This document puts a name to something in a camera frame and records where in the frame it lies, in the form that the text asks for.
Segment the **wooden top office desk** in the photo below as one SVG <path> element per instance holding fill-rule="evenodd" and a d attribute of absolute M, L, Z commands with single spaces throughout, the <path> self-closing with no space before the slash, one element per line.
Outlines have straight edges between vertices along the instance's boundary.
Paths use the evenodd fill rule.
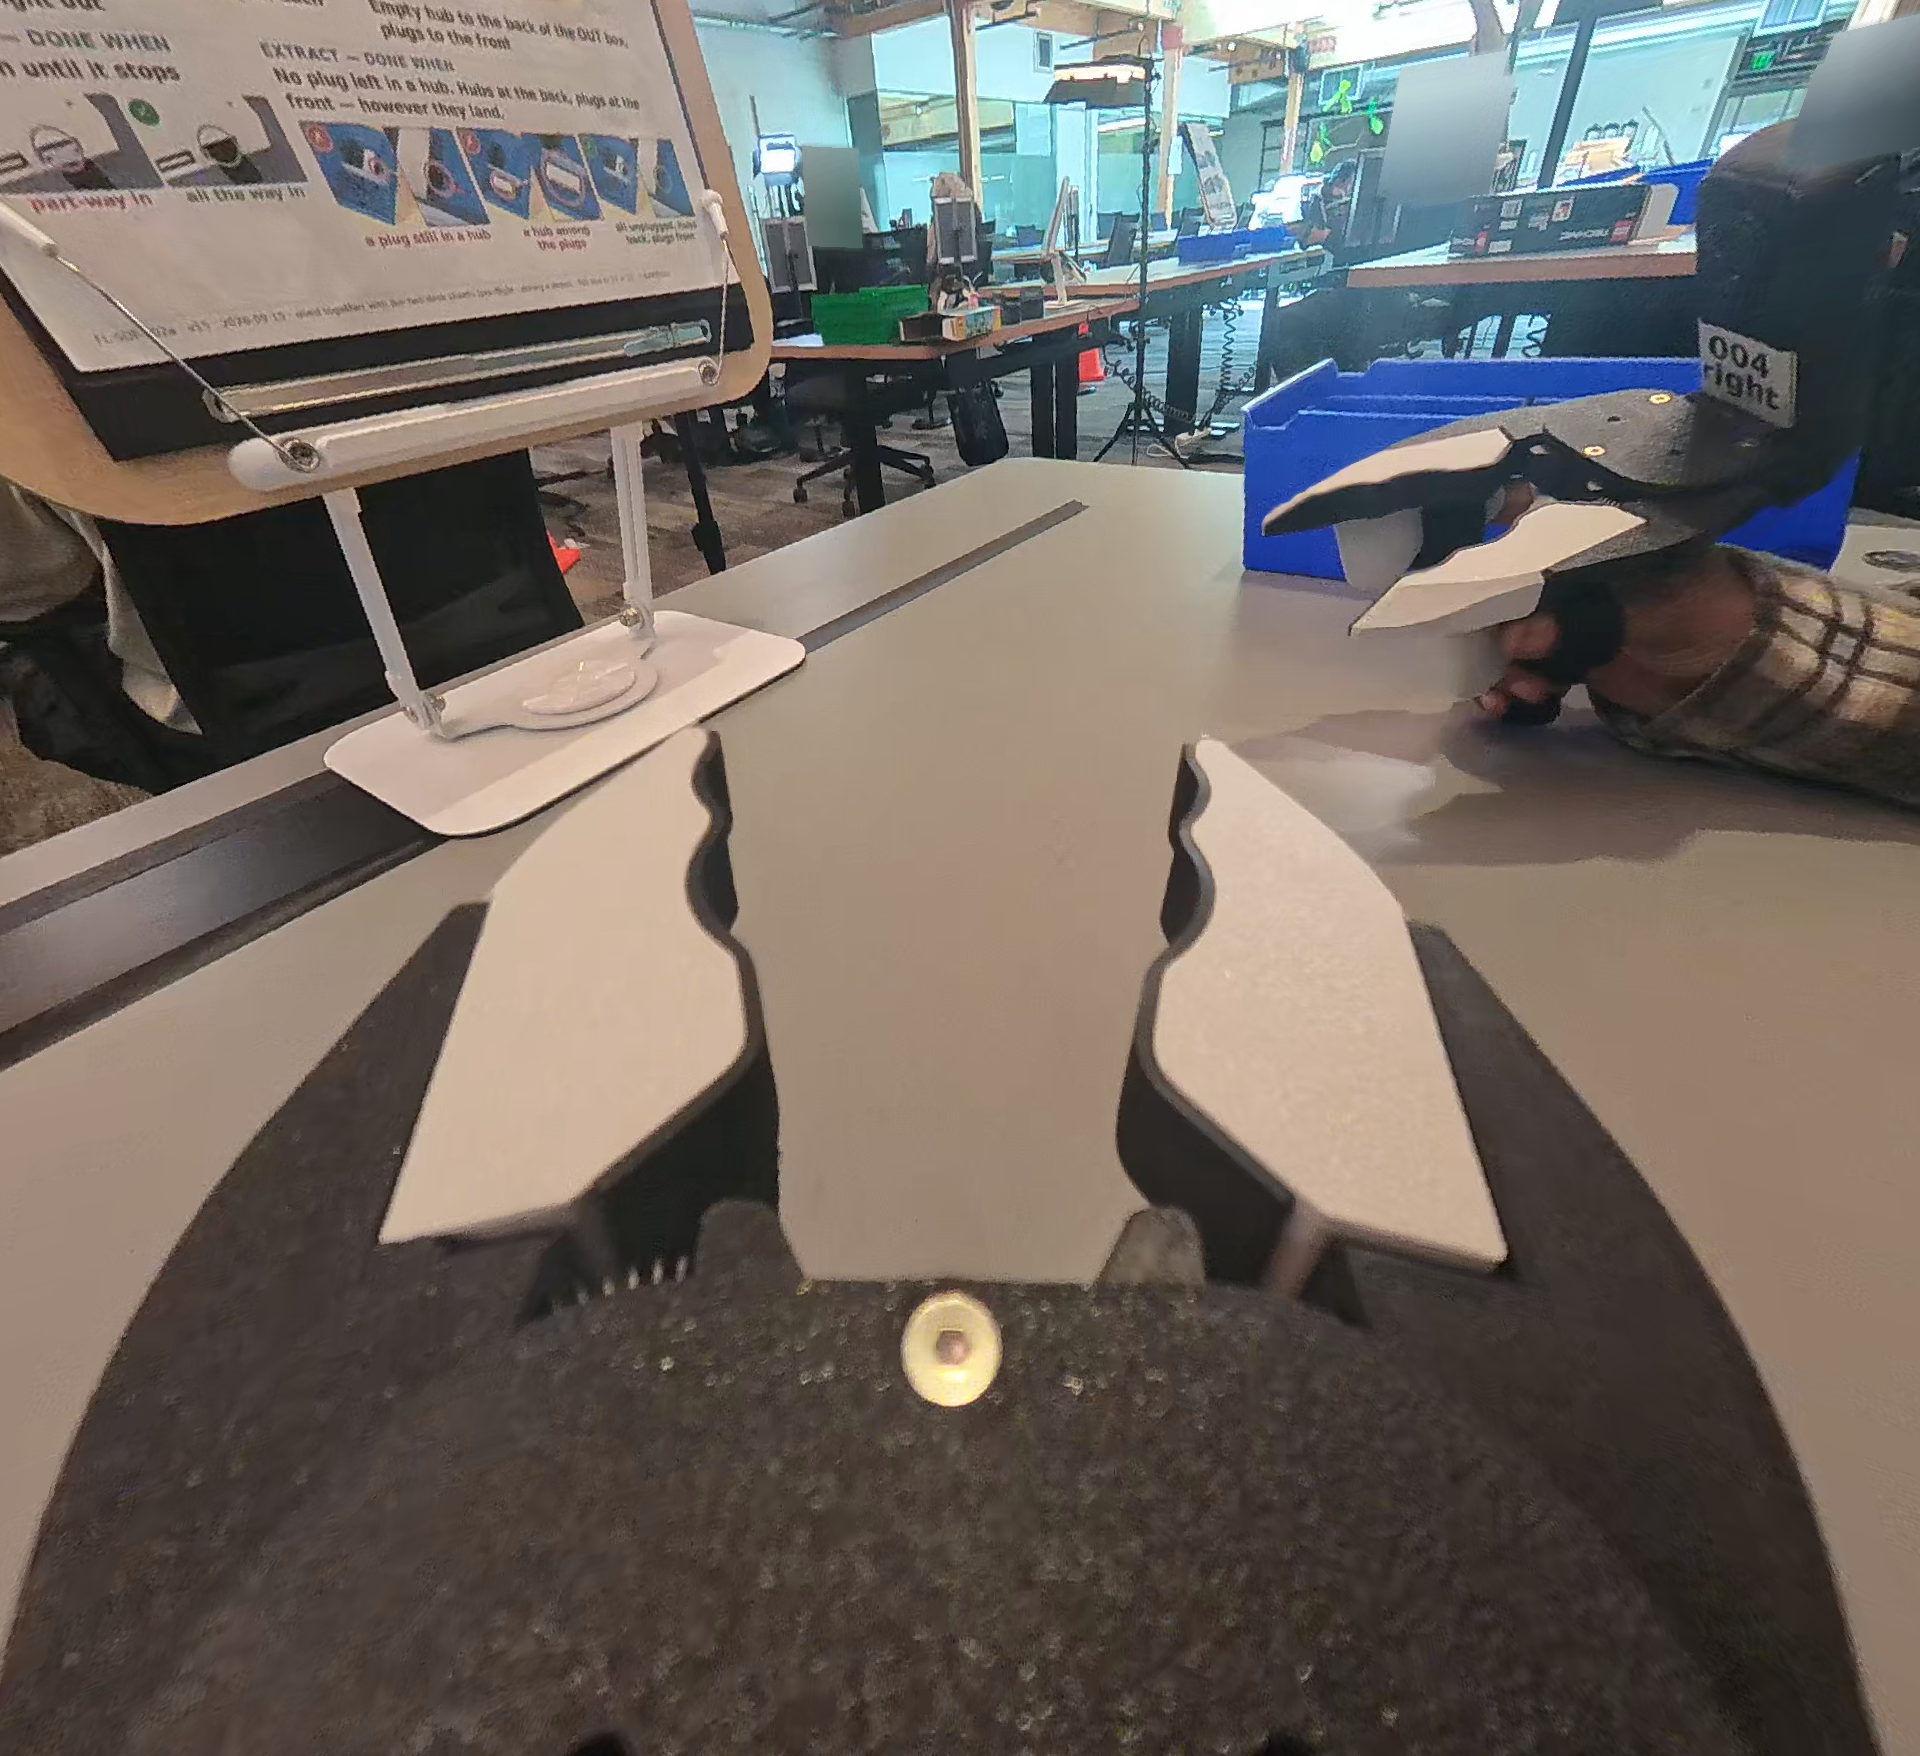
<path fill-rule="evenodd" d="M 773 343 L 773 364 L 789 377 L 853 368 L 894 384 L 925 384 L 944 397 L 1027 377 L 1030 446 L 1038 458 L 1076 460 L 1078 396 L 1074 361 L 1081 348 L 1103 343 L 1123 317 L 1133 315 L 1135 292 L 1078 296 L 1043 317 L 967 336 L 949 335 L 948 319 L 922 339 L 894 348 L 827 347 L 815 332 Z"/>

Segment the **black office chair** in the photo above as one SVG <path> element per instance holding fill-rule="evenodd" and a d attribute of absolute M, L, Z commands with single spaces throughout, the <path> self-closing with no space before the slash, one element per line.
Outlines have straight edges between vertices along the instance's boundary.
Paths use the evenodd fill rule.
<path fill-rule="evenodd" d="M 888 503 L 885 473 L 909 478 L 919 490 L 931 490 L 939 475 L 923 451 L 888 447 L 879 439 L 894 410 L 884 397 L 885 379 L 856 375 L 853 368 L 815 370 L 784 379 L 784 406 L 793 418 L 815 423 L 832 421 L 839 427 L 840 447 L 798 472 L 791 496 L 795 503 L 808 501 L 817 482 L 839 475 L 843 480 L 843 517 L 864 517 Z"/>

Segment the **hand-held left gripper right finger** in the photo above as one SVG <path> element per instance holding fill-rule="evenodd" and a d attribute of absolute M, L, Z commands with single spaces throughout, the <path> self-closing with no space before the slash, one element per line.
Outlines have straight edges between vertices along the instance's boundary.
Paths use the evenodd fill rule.
<path fill-rule="evenodd" d="M 1341 1250 L 1500 1273 L 1491 1174 L 1385 883 L 1216 738 L 1181 751 L 1168 846 L 1117 1157 L 1200 1280 L 1303 1295 Z"/>

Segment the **instruction board on stand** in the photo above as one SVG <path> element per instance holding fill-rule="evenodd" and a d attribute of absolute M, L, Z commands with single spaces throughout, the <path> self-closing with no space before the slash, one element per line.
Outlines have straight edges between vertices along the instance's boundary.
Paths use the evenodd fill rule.
<path fill-rule="evenodd" d="M 503 830 L 791 674 L 655 608 L 641 438 L 774 317 L 687 0 L 5 0 L 5 480 L 121 522 L 325 503 L 397 712 L 327 769 Z M 621 608 L 430 688 L 378 484 L 607 434 Z"/>

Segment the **green crate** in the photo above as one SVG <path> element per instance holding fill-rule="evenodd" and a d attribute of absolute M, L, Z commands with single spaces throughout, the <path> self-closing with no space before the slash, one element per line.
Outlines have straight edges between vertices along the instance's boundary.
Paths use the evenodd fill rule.
<path fill-rule="evenodd" d="M 810 295 L 813 332 L 827 347 L 894 348 L 902 343 L 902 324 L 928 312 L 929 292 L 922 282 L 817 288 Z"/>

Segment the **person's right forearm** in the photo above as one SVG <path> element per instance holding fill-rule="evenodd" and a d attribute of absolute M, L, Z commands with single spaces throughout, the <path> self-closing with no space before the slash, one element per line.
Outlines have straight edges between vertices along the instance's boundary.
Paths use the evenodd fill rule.
<path fill-rule="evenodd" d="M 1917 615 L 1877 593 L 1746 551 L 1718 566 L 1750 606 L 1744 635 L 1687 689 L 1639 712 L 1598 684 L 1588 698 L 1623 746 L 1917 807 Z"/>

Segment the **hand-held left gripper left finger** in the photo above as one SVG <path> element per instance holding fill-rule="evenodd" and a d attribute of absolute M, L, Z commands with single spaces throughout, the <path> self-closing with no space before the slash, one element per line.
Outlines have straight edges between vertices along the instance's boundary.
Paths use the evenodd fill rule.
<path fill-rule="evenodd" d="M 497 879 L 378 1239 L 542 1239 L 587 1288 L 695 1276 L 781 1203 L 781 1101 L 736 936 L 721 738 L 671 736 Z"/>

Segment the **blue plastic bin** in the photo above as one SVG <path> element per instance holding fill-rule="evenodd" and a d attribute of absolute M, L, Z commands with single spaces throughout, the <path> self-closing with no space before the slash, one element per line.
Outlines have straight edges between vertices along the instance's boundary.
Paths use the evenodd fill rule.
<path fill-rule="evenodd" d="M 1729 541 L 1824 566 L 1842 546 L 1862 410 L 1786 394 L 1786 356 L 1318 362 L 1246 416 L 1244 564 L 1360 579 L 1358 522 L 1394 521 L 1383 576 L 1491 539 L 1500 496 L 1614 505 L 1623 552 Z"/>

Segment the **black tripod light stand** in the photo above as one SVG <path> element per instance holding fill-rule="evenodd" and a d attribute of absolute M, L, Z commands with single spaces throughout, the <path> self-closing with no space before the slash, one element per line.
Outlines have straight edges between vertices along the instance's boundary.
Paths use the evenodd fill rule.
<path fill-rule="evenodd" d="M 1130 402 L 1119 427 L 1113 431 L 1097 460 L 1109 456 L 1121 442 L 1130 447 L 1130 462 L 1139 462 L 1139 449 L 1145 439 L 1166 449 L 1177 467 L 1187 467 L 1177 431 L 1169 423 L 1168 410 L 1156 399 L 1148 377 L 1148 288 L 1149 288 L 1149 235 L 1156 205 L 1156 158 L 1158 129 L 1153 116 L 1156 66 L 1152 54 L 1121 54 L 1060 66 L 1048 89 L 1048 105 L 1083 107 L 1088 111 L 1117 111 L 1130 105 L 1139 107 L 1139 207 L 1135 216 L 1135 309 L 1133 309 L 1133 368 L 1127 379 Z"/>

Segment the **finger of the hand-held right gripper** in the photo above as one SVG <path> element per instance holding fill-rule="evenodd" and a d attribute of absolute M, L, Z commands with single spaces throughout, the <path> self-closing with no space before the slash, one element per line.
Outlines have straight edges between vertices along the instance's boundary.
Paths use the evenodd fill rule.
<path fill-rule="evenodd" d="M 1466 636 L 1528 617 L 1549 575 L 1646 527 L 1615 503 L 1539 503 L 1503 536 L 1402 575 L 1349 626 L 1353 636 Z"/>
<path fill-rule="evenodd" d="M 1308 532 L 1404 511 L 1474 511 L 1511 480 L 1518 444 L 1500 427 L 1422 435 L 1341 465 L 1270 508 L 1262 536 Z"/>

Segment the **person's right hand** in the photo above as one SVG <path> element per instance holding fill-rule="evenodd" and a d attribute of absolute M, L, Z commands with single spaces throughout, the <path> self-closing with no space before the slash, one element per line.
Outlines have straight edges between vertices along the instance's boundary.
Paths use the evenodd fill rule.
<path fill-rule="evenodd" d="M 1492 722 L 1534 725 L 1580 688 L 1598 715 L 1663 715 L 1734 662 L 1779 576 L 1758 555 L 1709 546 L 1643 579 L 1549 591 L 1496 629 L 1500 674 L 1472 703 Z"/>

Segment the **black cardboard box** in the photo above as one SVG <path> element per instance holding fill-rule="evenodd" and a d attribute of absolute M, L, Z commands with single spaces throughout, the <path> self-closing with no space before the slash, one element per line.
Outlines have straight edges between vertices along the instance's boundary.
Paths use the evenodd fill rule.
<path fill-rule="evenodd" d="M 1652 194 L 1642 179 L 1628 179 L 1471 199 L 1452 219 L 1448 255 L 1617 250 L 1637 238 Z"/>

